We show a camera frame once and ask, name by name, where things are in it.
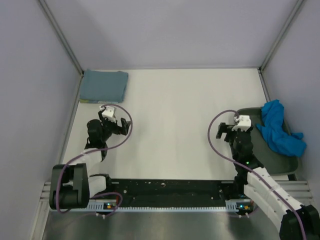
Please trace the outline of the bright blue t shirt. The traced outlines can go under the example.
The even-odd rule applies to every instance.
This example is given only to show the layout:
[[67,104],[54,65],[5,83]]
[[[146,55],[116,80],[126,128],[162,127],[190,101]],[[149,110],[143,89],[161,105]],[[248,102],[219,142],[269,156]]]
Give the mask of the bright blue t shirt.
[[284,156],[301,157],[307,144],[301,132],[287,133],[283,129],[285,108],[278,99],[269,101],[261,108],[262,124],[257,123],[263,139],[269,148]]

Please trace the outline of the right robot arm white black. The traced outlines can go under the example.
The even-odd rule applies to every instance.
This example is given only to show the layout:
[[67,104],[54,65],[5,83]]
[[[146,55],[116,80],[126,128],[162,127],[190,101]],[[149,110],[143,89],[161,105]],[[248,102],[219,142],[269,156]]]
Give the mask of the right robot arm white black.
[[232,153],[231,162],[237,175],[233,192],[239,198],[248,197],[263,211],[278,230],[282,240],[305,240],[320,236],[320,216],[317,209],[304,205],[281,187],[253,153],[252,129],[220,123],[216,138],[225,135]]

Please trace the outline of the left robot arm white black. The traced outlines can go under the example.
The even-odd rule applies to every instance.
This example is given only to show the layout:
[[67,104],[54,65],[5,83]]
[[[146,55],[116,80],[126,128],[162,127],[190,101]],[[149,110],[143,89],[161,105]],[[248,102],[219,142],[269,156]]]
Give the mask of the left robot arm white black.
[[70,209],[84,209],[96,195],[109,198],[114,191],[108,174],[89,175],[90,170],[105,160],[107,140],[112,135],[127,136],[131,121],[121,118],[121,125],[115,117],[115,108],[107,106],[98,112],[98,119],[87,124],[84,151],[66,164],[57,164],[51,172],[49,206],[59,212]]

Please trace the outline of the folded grey-blue t shirt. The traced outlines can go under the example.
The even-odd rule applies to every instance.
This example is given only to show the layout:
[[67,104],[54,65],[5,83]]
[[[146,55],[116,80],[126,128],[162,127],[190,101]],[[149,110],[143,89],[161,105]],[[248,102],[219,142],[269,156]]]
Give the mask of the folded grey-blue t shirt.
[[129,74],[124,71],[86,70],[80,84],[79,99],[122,103]]

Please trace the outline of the folded shirt with green print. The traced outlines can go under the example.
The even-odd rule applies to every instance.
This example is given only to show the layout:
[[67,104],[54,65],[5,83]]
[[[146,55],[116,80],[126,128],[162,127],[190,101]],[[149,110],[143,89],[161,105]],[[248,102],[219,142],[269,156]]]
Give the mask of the folded shirt with green print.
[[79,102],[82,104],[118,104],[118,102],[115,101],[99,101],[99,100],[88,100],[88,99],[79,99]]

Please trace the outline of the dark green plastic bin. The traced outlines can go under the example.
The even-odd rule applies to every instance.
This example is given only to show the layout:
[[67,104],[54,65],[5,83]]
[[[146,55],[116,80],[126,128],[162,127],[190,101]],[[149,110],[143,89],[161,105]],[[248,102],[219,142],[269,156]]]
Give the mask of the dark green plastic bin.
[[251,141],[253,143],[253,154],[264,165],[267,171],[273,176],[294,174],[299,166],[299,158],[286,156],[271,150],[262,137],[256,124],[264,125],[260,107],[242,108],[237,111],[240,115],[248,115],[253,125]]

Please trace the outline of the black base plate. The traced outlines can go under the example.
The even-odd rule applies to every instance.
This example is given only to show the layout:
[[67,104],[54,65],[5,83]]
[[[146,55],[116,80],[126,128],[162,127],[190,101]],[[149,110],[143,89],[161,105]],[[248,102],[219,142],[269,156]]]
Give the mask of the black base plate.
[[223,180],[113,178],[101,193],[110,192],[121,194],[125,207],[217,207],[247,198],[232,181]]

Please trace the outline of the left aluminium corner post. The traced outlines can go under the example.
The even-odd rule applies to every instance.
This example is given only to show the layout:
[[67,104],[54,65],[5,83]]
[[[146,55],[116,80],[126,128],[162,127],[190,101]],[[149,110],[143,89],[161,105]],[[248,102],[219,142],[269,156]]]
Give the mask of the left aluminium corner post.
[[63,33],[61,27],[59,26],[53,12],[51,11],[48,3],[45,0],[37,0],[37,3],[39,4],[41,10],[43,11],[46,19],[48,20],[49,24],[52,27],[52,30],[56,34],[59,42],[61,43],[65,53],[67,54],[68,58],[70,59],[71,63],[75,67],[76,71],[79,73],[80,76],[83,75],[84,70],[80,65],[80,62],[78,61],[76,55],[74,54],[74,51],[72,50],[65,34]]

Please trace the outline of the aluminium corner post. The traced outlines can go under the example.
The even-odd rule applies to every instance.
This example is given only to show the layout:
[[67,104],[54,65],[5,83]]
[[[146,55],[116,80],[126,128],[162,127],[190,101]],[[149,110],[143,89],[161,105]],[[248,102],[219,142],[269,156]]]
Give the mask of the aluminium corner post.
[[75,67],[76,71],[79,73],[80,76],[83,75],[84,70],[80,65],[80,62],[78,61],[76,55],[74,54],[74,51],[72,50],[65,34],[63,33],[61,27],[59,26],[53,12],[51,11],[48,3],[45,0],[37,0],[37,3],[39,4],[41,10],[43,11],[46,19],[48,20],[49,24],[52,27],[52,30],[56,34],[59,42],[61,43],[65,53],[67,54],[68,58],[70,59],[71,63]]
[[258,71],[260,74],[262,74],[264,72],[264,70],[268,66],[269,62],[271,61],[272,57],[276,54],[277,49],[280,47],[283,39],[286,37],[290,27],[292,26],[295,19],[297,18],[297,16],[301,12],[305,3],[306,3],[306,0],[297,0],[295,2],[293,9],[291,10],[289,16],[285,20],[283,26],[281,27],[279,34],[277,35],[275,41],[271,45],[271,48],[268,51],[267,55],[265,56],[261,66],[258,68]]

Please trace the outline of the right aluminium corner post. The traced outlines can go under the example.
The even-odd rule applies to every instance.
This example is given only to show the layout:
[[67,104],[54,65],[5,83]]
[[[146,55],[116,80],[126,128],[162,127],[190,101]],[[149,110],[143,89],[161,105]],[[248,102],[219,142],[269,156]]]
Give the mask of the right aluminium corner post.
[[264,72],[264,70],[268,66],[269,62],[271,61],[272,57],[276,54],[277,49],[280,47],[283,39],[286,37],[290,27],[292,26],[295,19],[297,18],[297,16],[301,12],[305,3],[306,3],[306,0],[297,0],[295,2],[293,9],[291,10],[289,16],[285,20],[283,26],[281,27],[279,34],[277,35],[275,41],[271,45],[271,48],[268,51],[267,55],[265,56],[261,66],[258,68],[258,71],[260,74],[262,74]]

